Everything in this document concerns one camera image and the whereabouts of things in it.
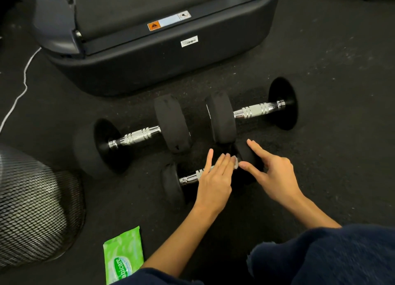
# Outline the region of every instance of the white cable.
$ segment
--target white cable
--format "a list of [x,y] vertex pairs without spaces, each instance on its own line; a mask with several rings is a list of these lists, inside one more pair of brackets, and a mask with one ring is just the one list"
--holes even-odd
[[33,53],[33,55],[31,56],[31,58],[29,59],[29,61],[26,64],[25,69],[23,70],[23,84],[25,85],[25,89],[23,90],[23,92],[15,99],[14,104],[12,105],[11,109],[9,110],[9,112],[6,114],[6,116],[3,119],[3,122],[0,125],[0,133],[3,130],[4,124],[6,123],[8,117],[12,114],[12,112],[15,109],[15,106],[17,106],[17,102],[19,100],[19,98],[21,98],[27,91],[27,84],[26,84],[26,72],[27,69],[29,68],[30,63],[32,62],[33,58],[36,56],[36,54],[41,50],[41,47],[37,49],[36,52]]

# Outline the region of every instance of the forearm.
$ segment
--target forearm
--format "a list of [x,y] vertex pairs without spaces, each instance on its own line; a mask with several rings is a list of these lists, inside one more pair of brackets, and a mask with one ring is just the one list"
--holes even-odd
[[214,220],[214,215],[193,208],[184,222],[141,268],[151,267],[178,277]]
[[326,215],[316,204],[305,196],[293,199],[285,205],[285,208],[308,229],[319,227],[341,228],[337,222]]

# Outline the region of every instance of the green plastic packet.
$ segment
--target green plastic packet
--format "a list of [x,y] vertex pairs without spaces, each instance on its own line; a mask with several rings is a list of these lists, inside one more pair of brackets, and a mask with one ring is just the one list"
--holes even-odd
[[106,241],[103,248],[107,285],[130,276],[144,263],[140,226]]

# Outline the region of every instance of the orange warning symbol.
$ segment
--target orange warning symbol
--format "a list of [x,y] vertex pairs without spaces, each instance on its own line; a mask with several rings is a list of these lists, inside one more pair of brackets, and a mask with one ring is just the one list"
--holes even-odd
[[149,28],[150,31],[153,31],[153,30],[156,30],[158,28],[161,28],[161,26],[159,24],[159,21],[155,21],[155,22],[152,22],[152,23],[148,23],[148,28]]

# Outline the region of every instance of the sanicare logo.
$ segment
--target sanicare logo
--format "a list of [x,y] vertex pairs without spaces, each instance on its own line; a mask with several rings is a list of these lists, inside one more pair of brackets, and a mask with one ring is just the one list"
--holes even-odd
[[131,275],[131,265],[125,257],[114,258],[114,270],[118,280],[124,279]]

